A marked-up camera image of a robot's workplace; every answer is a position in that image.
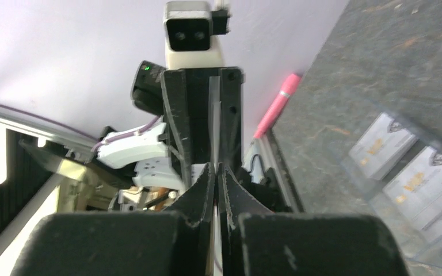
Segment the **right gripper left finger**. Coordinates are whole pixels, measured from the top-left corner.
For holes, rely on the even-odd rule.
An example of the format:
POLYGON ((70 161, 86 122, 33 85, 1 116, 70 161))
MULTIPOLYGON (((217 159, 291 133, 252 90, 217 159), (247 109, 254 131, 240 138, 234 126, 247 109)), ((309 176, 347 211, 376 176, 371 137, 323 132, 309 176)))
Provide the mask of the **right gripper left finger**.
POLYGON ((13 275, 208 275, 214 169, 160 212, 44 217, 13 275))

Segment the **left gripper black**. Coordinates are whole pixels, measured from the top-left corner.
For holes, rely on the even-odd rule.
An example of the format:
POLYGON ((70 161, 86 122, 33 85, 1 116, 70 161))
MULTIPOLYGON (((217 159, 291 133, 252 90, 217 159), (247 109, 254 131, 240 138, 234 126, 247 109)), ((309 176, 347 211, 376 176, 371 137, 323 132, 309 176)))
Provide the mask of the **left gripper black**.
POLYGON ((183 183, 194 183, 194 164, 211 161, 210 79, 220 76, 220 161, 231 168, 242 164, 242 84, 239 67, 166 70, 161 75, 167 144, 172 166, 183 183))

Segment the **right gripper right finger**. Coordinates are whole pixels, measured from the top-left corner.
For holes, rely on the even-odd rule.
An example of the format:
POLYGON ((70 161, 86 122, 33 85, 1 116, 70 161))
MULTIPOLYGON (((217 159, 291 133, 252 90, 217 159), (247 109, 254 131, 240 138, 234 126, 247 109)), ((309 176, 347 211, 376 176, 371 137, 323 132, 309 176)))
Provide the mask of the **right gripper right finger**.
POLYGON ((369 214, 274 213, 218 171, 224 275, 408 275, 398 245, 369 214))

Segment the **clear sleeve with credit cards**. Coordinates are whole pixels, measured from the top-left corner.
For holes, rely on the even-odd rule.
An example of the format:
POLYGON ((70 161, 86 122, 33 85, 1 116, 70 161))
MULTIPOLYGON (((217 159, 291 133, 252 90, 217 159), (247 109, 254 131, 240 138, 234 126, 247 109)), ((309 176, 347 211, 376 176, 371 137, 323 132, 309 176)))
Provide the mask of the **clear sleeve with credit cards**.
POLYGON ((442 268, 442 139, 365 99, 350 123, 354 134, 331 152, 405 257, 442 268))

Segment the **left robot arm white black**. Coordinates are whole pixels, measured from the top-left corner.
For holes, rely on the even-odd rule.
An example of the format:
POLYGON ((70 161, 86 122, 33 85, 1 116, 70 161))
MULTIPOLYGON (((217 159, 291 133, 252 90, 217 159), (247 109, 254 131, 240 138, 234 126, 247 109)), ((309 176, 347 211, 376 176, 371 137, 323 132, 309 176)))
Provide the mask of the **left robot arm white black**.
POLYGON ((103 130, 90 165, 118 189, 162 187, 185 192, 197 164, 242 166, 242 85, 239 67, 167 70, 143 61, 132 87, 135 106, 152 124, 103 130))

